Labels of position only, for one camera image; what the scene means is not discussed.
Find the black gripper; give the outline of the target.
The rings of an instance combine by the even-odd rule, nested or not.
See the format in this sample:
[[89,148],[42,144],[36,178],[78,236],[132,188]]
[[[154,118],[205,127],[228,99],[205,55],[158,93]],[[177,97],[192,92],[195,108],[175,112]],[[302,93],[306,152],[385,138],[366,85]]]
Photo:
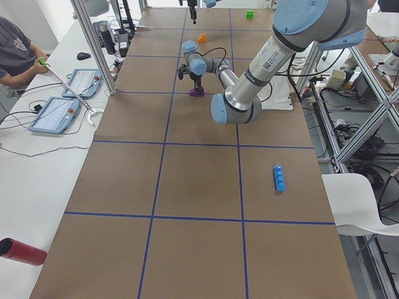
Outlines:
[[189,72],[190,79],[194,82],[194,91],[201,92],[201,78],[202,75],[196,75],[194,72]]
[[187,6],[190,7],[191,20],[193,21],[193,24],[196,24],[197,13],[196,13],[195,8],[198,5],[198,1],[197,0],[179,0],[180,6],[182,6],[184,3],[186,3]]

